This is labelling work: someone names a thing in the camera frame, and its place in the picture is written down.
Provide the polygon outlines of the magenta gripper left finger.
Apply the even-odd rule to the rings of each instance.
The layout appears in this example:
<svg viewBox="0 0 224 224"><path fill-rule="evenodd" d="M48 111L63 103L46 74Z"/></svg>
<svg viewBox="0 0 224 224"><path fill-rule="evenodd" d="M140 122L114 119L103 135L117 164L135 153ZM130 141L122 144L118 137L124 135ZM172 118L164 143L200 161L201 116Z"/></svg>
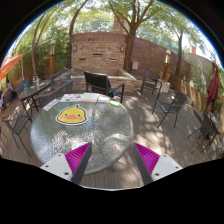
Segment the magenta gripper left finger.
<svg viewBox="0 0 224 224"><path fill-rule="evenodd" d="M91 154L92 144L88 142L66 154L57 153L48 162L42 165L41 168L79 185Z"/></svg>

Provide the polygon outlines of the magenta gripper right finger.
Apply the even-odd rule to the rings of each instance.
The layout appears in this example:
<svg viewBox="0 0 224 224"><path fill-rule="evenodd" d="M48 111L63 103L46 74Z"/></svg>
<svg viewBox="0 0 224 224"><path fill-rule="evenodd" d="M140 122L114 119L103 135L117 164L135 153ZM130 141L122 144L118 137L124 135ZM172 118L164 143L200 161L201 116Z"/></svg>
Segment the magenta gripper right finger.
<svg viewBox="0 0 224 224"><path fill-rule="evenodd" d="M168 154L159 155L138 143L133 144L133 152L145 185L182 169Z"/></svg>

